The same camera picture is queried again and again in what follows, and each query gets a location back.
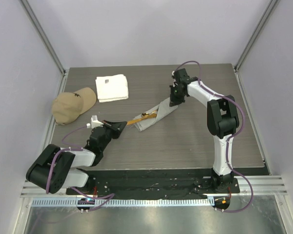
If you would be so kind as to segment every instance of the gray cloth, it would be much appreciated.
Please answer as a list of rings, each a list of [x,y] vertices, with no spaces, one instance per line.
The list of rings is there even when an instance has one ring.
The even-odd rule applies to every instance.
[[[150,114],[152,111],[155,111],[158,109],[156,118],[147,118],[134,124],[136,128],[139,130],[139,132],[152,126],[153,124],[160,121],[162,118],[164,118],[165,116],[167,116],[168,114],[170,114],[171,112],[173,112],[174,110],[178,108],[178,106],[170,107],[169,103],[170,103],[170,98],[167,98],[164,101],[162,101],[159,105],[154,106],[152,109],[149,109],[148,111],[146,111],[147,113]],[[142,118],[142,115],[138,115],[134,119],[138,119],[138,118]]]

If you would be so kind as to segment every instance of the metal frame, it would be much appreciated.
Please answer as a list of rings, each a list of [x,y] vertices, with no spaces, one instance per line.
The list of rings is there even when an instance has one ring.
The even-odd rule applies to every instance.
[[[32,197],[23,198],[23,204],[21,206],[20,214],[16,222],[15,230],[13,232],[14,234],[24,233],[33,200],[34,199]]]
[[[241,177],[235,176],[237,178],[240,191],[239,194],[232,194],[232,196],[246,196],[251,195],[250,187],[248,183]],[[286,188],[284,186],[282,177],[279,175],[252,175],[247,176],[250,181],[254,195],[287,195]],[[228,194],[207,194],[207,196],[227,196]],[[81,195],[66,195],[66,189],[62,188],[55,194],[45,194],[45,190],[38,187],[31,182],[25,182],[23,190],[21,192],[21,197],[83,197]]]
[[[54,60],[55,64],[57,65],[59,71],[62,73],[62,75],[65,74],[65,69],[61,64],[61,61],[59,60],[57,54],[55,53],[48,37],[46,36],[42,26],[40,25],[33,9],[31,8],[28,0],[19,0],[22,4],[25,12],[27,13],[30,21],[33,23],[34,27],[36,28],[37,33],[39,34],[40,38],[42,39],[42,42],[46,46],[47,51],[50,53],[52,59]]]
[[[32,207],[91,207],[99,206],[106,200],[96,200],[95,205],[80,205],[80,196],[75,197],[41,197],[35,198]],[[214,206],[214,198],[191,199],[191,200],[110,200],[105,207],[166,207],[166,206]]]
[[[269,17],[272,15],[274,9],[276,8],[276,6],[278,5],[278,3],[280,2],[280,0],[271,0],[264,12],[264,14],[262,15],[259,23],[256,26],[256,29],[254,30],[249,42],[247,43],[244,51],[242,52],[242,55],[240,56],[238,63],[236,64],[236,66],[234,67],[236,71],[239,71],[245,58],[247,57],[247,55],[249,54],[251,48],[253,47],[255,41],[257,40],[257,38],[259,37],[260,33],[263,31],[264,26],[266,25]]]
[[[293,218],[284,196],[275,195],[281,218],[287,234],[293,234]]]

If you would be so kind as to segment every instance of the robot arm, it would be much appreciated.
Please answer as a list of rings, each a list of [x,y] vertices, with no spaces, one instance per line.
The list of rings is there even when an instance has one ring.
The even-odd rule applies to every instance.
[[[215,189],[226,189],[233,181],[231,165],[231,150],[233,138],[227,140],[236,132],[239,119],[236,107],[227,100],[217,97],[214,92],[198,78],[190,78],[185,69],[173,73],[175,82],[170,86],[170,106],[185,102],[185,96],[194,97],[207,108],[207,126],[214,138],[215,161],[212,169],[212,181]]]
[[[87,124],[92,128],[91,135],[83,149],[60,148],[49,144],[29,168],[26,179],[37,186],[46,189],[49,181],[49,192],[54,194],[60,188],[78,187],[83,192],[89,192],[94,180],[85,170],[77,167],[97,165],[103,158],[103,151],[112,139],[118,139],[127,122],[99,122],[96,116]],[[52,177],[49,179],[51,165]]]

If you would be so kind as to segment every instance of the baseball cap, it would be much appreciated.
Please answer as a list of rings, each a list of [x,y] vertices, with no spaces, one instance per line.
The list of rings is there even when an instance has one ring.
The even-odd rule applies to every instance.
[[[52,103],[52,115],[57,124],[69,124],[89,110],[96,100],[97,96],[90,88],[60,93]]]

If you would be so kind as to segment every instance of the wooden table surface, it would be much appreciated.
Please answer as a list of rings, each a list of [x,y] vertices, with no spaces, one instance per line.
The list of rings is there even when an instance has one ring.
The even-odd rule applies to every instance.
[[[169,97],[171,72],[176,65],[121,66],[71,68],[65,92],[90,87],[96,92],[97,76],[124,74],[127,77],[129,99],[97,103],[66,126],[55,127],[52,143],[64,146],[61,139],[76,128],[90,122],[92,115],[99,120],[128,121]],[[198,76],[197,65],[185,66],[188,74]],[[214,91],[233,95],[246,113],[244,131],[233,140],[234,167],[263,167],[255,136],[231,64],[202,65],[202,81]],[[112,140],[104,158],[93,170],[102,169],[169,169],[211,168],[214,162],[214,141],[207,129],[207,110],[192,97],[177,110],[148,129],[139,132],[127,126],[121,137]],[[82,129],[66,141],[85,146],[91,130]]]

